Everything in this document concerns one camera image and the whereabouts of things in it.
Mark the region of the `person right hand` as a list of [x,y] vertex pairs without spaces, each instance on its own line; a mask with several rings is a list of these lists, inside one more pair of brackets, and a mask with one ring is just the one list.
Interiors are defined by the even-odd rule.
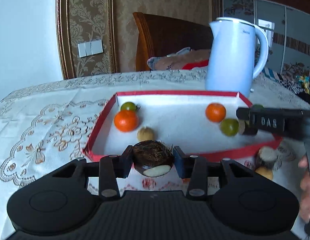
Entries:
[[304,155],[299,161],[300,168],[306,168],[305,175],[303,176],[300,187],[302,190],[300,202],[300,217],[308,223],[310,220],[310,173],[308,171],[308,159]]

